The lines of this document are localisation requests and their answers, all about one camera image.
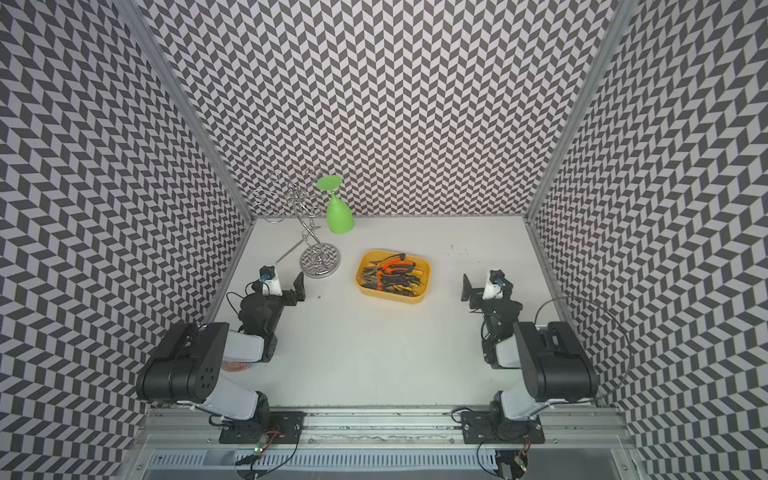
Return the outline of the aluminium front rail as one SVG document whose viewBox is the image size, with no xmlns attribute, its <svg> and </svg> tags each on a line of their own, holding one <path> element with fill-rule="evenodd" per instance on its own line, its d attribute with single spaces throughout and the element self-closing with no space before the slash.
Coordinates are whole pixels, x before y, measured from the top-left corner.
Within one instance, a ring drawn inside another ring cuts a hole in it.
<svg viewBox="0 0 768 480">
<path fill-rule="evenodd" d="M 463 448 L 467 428 L 449 407 L 310 408 L 299 447 L 309 449 Z M 541 434 L 540 448 L 633 448 L 623 415 L 613 408 L 562 405 L 539 414 L 528 436 Z M 135 448 L 223 448 L 208 417 L 187 409 L 152 409 Z"/>
</svg>

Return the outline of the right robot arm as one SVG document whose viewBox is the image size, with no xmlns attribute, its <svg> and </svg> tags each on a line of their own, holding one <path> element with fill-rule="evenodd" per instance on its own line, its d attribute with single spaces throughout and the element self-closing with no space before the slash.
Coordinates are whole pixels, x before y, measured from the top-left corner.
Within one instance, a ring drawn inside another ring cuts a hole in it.
<svg viewBox="0 0 768 480">
<path fill-rule="evenodd" d="M 596 369 L 570 324 L 521 320 L 523 305 L 512 293 L 513 284 L 501 270 L 490 271 L 482 287 L 462 277 L 461 300 L 482 315 L 484 361 L 494 370 L 522 375 L 520 384 L 497 392 L 489 404 L 484 417 L 496 430 L 528 425 L 555 405 L 591 402 L 599 387 Z"/>
</svg>

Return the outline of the yellow storage box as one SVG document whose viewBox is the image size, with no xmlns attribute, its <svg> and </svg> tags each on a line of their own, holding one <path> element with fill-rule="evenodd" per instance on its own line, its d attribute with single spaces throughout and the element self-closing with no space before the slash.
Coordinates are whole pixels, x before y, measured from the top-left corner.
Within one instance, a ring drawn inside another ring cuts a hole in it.
<svg viewBox="0 0 768 480">
<path fill-rule="evenodd" d="M 363 286 L 362 277 L 374 276 L 374 270 L 375 270 L 376 264 L 382 260 L 385 260 L 393 256 L 404 256 L 407 260 L 411 260 L 416 263 L 416 269 L 413 271 L 411 275 L 419 276 L 422 279 L 422 286 L 420 287 L 419 294 L 416 295 L 415 297 L 372 290 L 369 288 L 365 288 Z M 392 252 L 387 250 L 370 250 L 366 252 L 360 260 L 359 266 L 357 268 L 357 272 L 355 274 L 355 282 L 358 288 L 361 290 L 361 292 L 364 295 L 369 295 L 375 298 L 392 300 L 392 301 L 401 302 L 401 303 L 417 304 L 424 299 L 426 293 L 428 292 L 430 276 L 431 276 L 431 265 L 426 259 L 422 257 L 407 254 L 404 252 Z"/>
</svg>

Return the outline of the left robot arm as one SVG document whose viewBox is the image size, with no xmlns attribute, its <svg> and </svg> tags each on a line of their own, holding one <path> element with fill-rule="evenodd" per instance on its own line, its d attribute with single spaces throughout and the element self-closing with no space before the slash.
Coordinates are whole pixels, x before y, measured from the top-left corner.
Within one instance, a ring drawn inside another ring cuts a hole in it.
<svg viewBox="0 0 768 480">
<path fill-rule="evenodd" d="M 266 431 L 271 423 L 266 395 L 222 377 L 222 364 L 271 361 L 283 310 L 305 301 L 306 290 L 302 273 L 291 289 L 282 289 L 271 265 L 260 269 L 251 286 L 241 299 L 237 331 L 226 322 L 172 325 L 138 374 L 138 398 L 201 410 L 220 417 L 223 427 Z"/>
</svg>

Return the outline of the green plastic wine glass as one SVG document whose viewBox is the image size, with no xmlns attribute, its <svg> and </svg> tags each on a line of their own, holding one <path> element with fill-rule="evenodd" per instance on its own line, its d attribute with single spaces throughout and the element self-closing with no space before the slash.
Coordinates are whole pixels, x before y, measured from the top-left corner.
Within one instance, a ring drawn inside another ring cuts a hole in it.
<svg viewBox="0 0 768 480">
<path fill-rule="evenodd" d="M 338 197 L 337 191 L 343 184 L 338 175 L 328 175 L 320 178 L 317 189 L 330 195 L 326 208 L 326 219 L 330 231 L 334 234 L 349 233 L 355 226 L 355 220 L 349 206 Z"/>
</svg>

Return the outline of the yellow black pliers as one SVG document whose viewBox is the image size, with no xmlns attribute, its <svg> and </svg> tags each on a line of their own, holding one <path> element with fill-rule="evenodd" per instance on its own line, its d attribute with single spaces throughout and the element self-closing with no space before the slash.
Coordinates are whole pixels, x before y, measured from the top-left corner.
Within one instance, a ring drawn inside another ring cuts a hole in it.
<svg viewBox="0 0 768 480">
<path fill-rule="evenodd" d="M 372 290 L 415 297 L 420 292 L 422 279 L 419 276 L 406 273 L 363 276 L 362 284 L 365 288 Z"/>
</svg>

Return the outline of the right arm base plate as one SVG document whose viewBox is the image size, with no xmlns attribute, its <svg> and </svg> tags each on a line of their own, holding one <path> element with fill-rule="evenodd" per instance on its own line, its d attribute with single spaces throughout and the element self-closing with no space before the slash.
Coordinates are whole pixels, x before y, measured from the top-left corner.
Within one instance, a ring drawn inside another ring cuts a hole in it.
<svg viewBox="0 0 768 480">
<path fill-rule="evenodd" d="M 523 445 L 526 441 L 539 445 L 545 443 L 544 430 L 538 420 L 497 419 L 489 411 L 460 410 L 452 418 L 461 425 L 464 443 L 499 443 Z"/>
</svg>

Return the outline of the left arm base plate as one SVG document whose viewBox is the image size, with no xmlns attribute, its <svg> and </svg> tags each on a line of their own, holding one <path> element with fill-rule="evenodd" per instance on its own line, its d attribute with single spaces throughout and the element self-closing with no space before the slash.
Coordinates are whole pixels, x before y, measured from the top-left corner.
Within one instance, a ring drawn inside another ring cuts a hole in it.
<svg viewBox="0 0 768 480">
<path fill-rule="evenodd" d="M 303 430 L 305 413 L 278 411 L 265 417 L 231 421 L 222 427 L 220 444 L 279 445 L 296 444 Z"/>
</svg>

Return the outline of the chrome glass holder stand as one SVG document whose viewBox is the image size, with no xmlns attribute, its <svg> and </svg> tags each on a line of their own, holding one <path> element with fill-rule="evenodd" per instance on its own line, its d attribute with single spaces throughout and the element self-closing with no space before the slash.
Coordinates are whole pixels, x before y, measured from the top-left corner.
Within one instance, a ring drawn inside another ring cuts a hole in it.
<svg viewBox="0 0 768 480">
<path fill-rule="evenodd" d="M 273 264 L 279 264 L 302 247 L 303 251 L 299 257 L 301 272 L 312 279 L 330 277 L 341 264 L 341 254 L 334 245 L 322 242 L 317 235 L 319 229 L 316 223 L 317 214 L 310 210 L 310 202 L 316 198 L 316 195 L 311 194 L 308 187 L 292 182 L 285 188 L 282 197 L 290 207 L 292 217 L 301 225 L 302 232 L 300 240 L 278 257 Z"/>
</svg>

